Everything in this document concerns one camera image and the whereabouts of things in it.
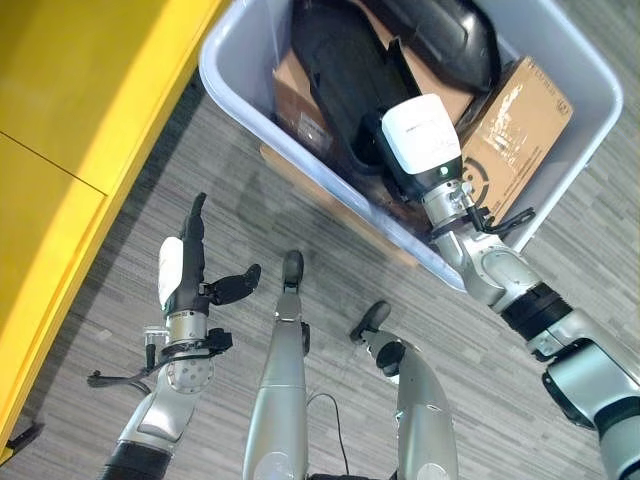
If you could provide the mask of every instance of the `robot forearm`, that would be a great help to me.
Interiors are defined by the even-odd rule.
[[[640,365],[633,352],[572,309],[497,235],[469,228],[436,244],[472,297],[500,314],[538,360],[554,359],[543,384],[569,420],[598,430],[609,478],[640,472]]]

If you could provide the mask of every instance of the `silver metal leg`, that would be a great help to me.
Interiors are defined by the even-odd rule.
[[[457,480],[458,457],[449,403],[420,350],[383,330],[364,331],[362,338],[378,366],[387,352],[391,354],[386,360],[398,362],[398,480]]]
[[[297,294],[285,292],[276,308],[269,356],[249,427],[244,480],[302,480],[307,472],[306,384],[299,305]]]

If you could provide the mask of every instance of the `black cable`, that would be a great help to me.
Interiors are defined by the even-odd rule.
[[[315,395],[311,396],[309,400],[307,400],[307,407],[309,407],[309,404],[318,397],[330,398],[331,401],[333,402],[333,406],[336,407],[336,423],[338,424],[338,440],[340,441],[340,450],[342,450],[342,458],[344,458],[344,468],[347,471],[347,475],[349,475],[349,462],[347,461],[347,454],[344,451],[344,444],[342,443],[342,430],[340,428],[340,412],[338,409],[338,402],[336,402],[336,399],[333,397],[333,395],[329,393],[316,393]]]
[[[164,359],[161,362],[156,363],[153,368],[145,367],[140,369],[139,373],[132,375],[130,377],[106,377],[102,375],[100,370],[96,370],[93,372],[93,374],[87,377],[87,385],[89,385],[91,388],[105,388],[105,387],[111,387],[113,385],[132,385],[133,387],[137,388],[141,392],[145,394],[149,394],[151,393],[151,390],[140,380],[142,380],[145,377],[148,377],[156,370],[159,370],[160,368],[164,367],[166,364],[171,362],[177,362],[179,360],[198,360],[203,358],[211,358],[214,355],[216,355],[216,352],[210,352],[206,355],[185,355],[181,357],[171,356]]]

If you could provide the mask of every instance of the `wire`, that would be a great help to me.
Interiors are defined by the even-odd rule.
[[[331,401],[333,402],[333,406],[336,407],[336,423],[338,424],[338,440],[340,441],[340,450],[342,450],[342,458],[344,458],[344,468],[347,471],[347,475],[349,475],[349,462],[347,461],[347,454],[344,451],[344,443],[342,443],[342,430],[340,428],[340,411],[338,409],[338,402],[336,402],[336,399],[333,397],[333,395],[329,393],[316,393],[315,395],[311,396],[309,400],[307,400],[307,408],[309,407],[309,404],[318,397],[330,398]]]

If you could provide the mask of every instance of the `white sensor housing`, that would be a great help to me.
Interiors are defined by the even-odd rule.
[[[435,93],[406,100],[382,117],[382,133],[402,169],[417,175],[460,156],[460,142]]]

